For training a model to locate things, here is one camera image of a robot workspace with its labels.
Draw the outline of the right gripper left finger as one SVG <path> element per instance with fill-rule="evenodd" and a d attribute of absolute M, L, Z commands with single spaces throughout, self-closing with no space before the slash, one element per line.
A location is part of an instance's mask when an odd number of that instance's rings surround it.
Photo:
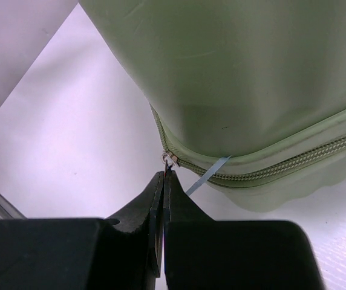
<path fill-rule="evenodd" d="M 0 219 L 0 289 L 154 289 L 163 183 L 106 219 Z"/>

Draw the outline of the green suitcase blue lining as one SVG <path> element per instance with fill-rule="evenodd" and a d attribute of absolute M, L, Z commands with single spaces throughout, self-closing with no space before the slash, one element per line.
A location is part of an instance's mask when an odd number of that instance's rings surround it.
<path fill-rule="evenodd" d="M 346 179 L 346 1 L 81 1 L 165 154 L 246 210 Z"/>

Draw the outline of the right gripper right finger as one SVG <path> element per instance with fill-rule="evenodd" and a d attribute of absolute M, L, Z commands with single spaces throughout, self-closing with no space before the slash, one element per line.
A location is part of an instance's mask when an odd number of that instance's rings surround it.
<path fill-rule="evenodd" d="M 165 277 L 169 289 L 323 289 L 310 241 L 290 221 L 215 221 L 165 175 Z"/>

